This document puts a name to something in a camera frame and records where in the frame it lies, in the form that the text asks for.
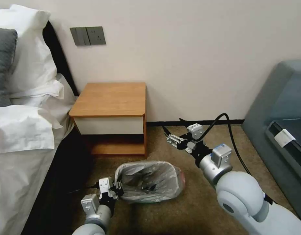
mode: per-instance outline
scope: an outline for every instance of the wooden nightstand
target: wooden nightstand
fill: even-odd
[[[146,157],[145,83],[88,83],[69,115],[98,156]]]

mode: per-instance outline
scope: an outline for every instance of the gray pillow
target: gray pillow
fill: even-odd
[[[16,30],[0,28],[0,107],[11,105],[6,83],[10,75],[17,38]]]

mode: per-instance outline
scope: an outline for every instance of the black baseboard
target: black baseboard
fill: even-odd
[[[214,120],[203,120],[203,121],[188,121],[190,125],[198,123],[201,125],[210,125]],[[218,120],[216,125],[227,125],[230,124],[242,124],[244,119],[233,119],[233,120]],[[146,122],[147,126],[182,126],[180,121],[162,121],[162,122]]]

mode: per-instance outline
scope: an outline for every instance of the nightstand top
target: nightstand top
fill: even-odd
[[[145,115],[145,83],[88,83],[69,112],[72,117]]]

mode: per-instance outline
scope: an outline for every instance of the black headboard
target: black headboard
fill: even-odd
[[[49,21],[47,22],[46,27],[43,29],[43,38],[45,40],[45,43],[49,47],[50,52],[52,53],[53,60],[57,67],[57,73],[61,73],[65,77],[74,95],[78,96],[79,93],[72,79],[66,57],[63,53],[56,32]]]

